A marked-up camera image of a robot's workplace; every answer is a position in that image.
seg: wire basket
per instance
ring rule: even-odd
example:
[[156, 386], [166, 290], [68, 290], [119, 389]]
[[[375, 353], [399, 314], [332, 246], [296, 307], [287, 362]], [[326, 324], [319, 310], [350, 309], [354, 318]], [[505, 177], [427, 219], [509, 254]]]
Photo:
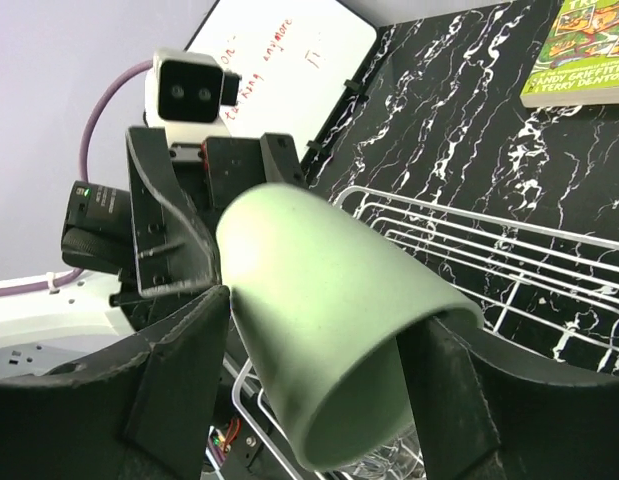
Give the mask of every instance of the wire basket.
[[[490, 333], [559, 362], [619, 375], [619, 242], [359, 186], [345, 189], [334, 205], [478, 302]], [[249, 360], [236, 372], [234, 404], [290, 478], [302, 480], [244, 407], [241, 391], [257, 396], [284, 436]], [[414, 455], [422, 462], [420, 452]]]

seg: whiteboard frame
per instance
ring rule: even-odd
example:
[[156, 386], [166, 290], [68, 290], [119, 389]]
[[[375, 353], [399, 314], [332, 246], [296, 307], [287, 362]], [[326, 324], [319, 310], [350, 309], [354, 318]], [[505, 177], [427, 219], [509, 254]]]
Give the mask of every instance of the whiteboard frame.
[[[198, 28], [196, 28], [195, 33], [191, 36], [191, 39], [187, 42], [187, 45], [185, 46], [185, 51], [189, 50], [189, 48], [191, 47], [191, 45], [193, 44], [193, 42], [196, 40], [196, 37], [200, 34], [200, 32], [202, 31], [202, 29], [204, 28], [205, 24], [207, 23], [207, 21], [209, 20], [209, 18], [211, 17], [211, 14], [213, 13], [213, 11], [216, 9], [216, 7], [218, 6], [218, 4], [221, 2], [222, 0], [215, 0], [215, 2], [213, 3], [213, 6], [209, 9], [209, 11], [207, 12], [207, 14], [205, 15], [205, 18], [202, 20], [202, 23], [198, 26]], [[365, 73], [365, 66], [369, 63], [370, 59], [373, 58], [373, 56], [375, 55], [376, 51], [378, 50], [378, 45], [380, 44], [380, 35], [379, 35], [379, 31], [378, 31], [378, 27], [376, 27], [375, 25], [373, 25], [371, 22], [369, 22], [367, 19], [363, 18], [362, 16], [358, 15], [356, 12], [354, 12], [348, 5], [345, 5], [344, 3], [342, 3], [341, 0], [333, 0], [334, 2], [339, 3], [340, 5], [342, 5], [343, 7], [345, 7], [349, 12], [351, 12], [353, 15], [355, 15], [356, 17], [358, 17], [360, 20], [362, 20], [363, 22], [365, 22], [367, 25], [369, 25], [371, 28], [373, 28], [374, 32], [376, 32], [376, 41], [374, 42], [374, 44], [371, 46], [371, 48], [369, 49], [369, 51], [365, 54], [365, 57], [363, 59], [363, 61], [361, 62], [360, 66], [358, 67], [358, 70], [356, 70], [356, 73], [354, 74], [354, 76], [352, 78], [349, 78], [348, 80], [351, 80], [352, 82], [357, 82], [358, 79], [360, 79], [360, 77]], [[320, 129], [320, 131], [318, 132], [318, 134], [316, 135], [316, 137], [313, 139], [314, 142], [316, 143], [321, 143], [320, 140], [325, 136], [326, 132], [329, 129], [329, 126], [331, 125], [331, 123], [333, 123], [333, 121], [335, 120], [334, 116], [335, 114], [338, 112], [340, 105], [342, 104], [342, 102], [349, 96], [351, 95], [351, 92], [349, 92], [348, 90], [345, 90], [342, 95], [340, 96], [340, 99], [335, 103], [335, 105], [333, 106], [333, 108], [331, 109], [331, 112], [329, 113], [329, 115], [327, 116], [325, 122], [322, 124], [322, 128]], [[300, 165], [301, 167], [305, 167], [307, 165], [307, 163], [309, 162], [309, 160], [313, 157], [315, 157], [315, 155], [319, 153], [319, 152], [315, 152], [313, 149], [309, 149], [307, 151], [307, 153], [305, 154], [305, 156], [303, 158], [300, 158]]]

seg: green cup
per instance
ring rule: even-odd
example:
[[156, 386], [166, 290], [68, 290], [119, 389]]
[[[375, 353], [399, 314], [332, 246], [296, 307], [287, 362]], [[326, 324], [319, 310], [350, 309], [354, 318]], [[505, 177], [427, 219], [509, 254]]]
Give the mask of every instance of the green cup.
[[289, 185], [238, 197], [217, 239], [240, 336], [308, 470], [349, 465], [413, 422], [398, 333], [442, 312], [484, 321], [382, 235]]

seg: book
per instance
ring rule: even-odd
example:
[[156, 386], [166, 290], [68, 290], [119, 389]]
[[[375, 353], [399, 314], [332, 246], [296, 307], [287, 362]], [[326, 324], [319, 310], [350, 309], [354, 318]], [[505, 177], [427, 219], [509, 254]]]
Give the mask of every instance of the book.
[[565, 0], [520, 95], [528, 108], [619, 103], [619, 0]]

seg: zip tie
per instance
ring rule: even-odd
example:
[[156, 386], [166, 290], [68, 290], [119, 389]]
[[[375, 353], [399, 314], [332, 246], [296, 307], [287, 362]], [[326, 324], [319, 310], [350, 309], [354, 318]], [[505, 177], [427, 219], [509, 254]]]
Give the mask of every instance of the zip tie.
[[50, 294], [58, 293], [60, 289], [56, 287], [53, 283], [56, 281], [56, 273], [55, 272], [47, 272], [47, 288], [49, 289]]

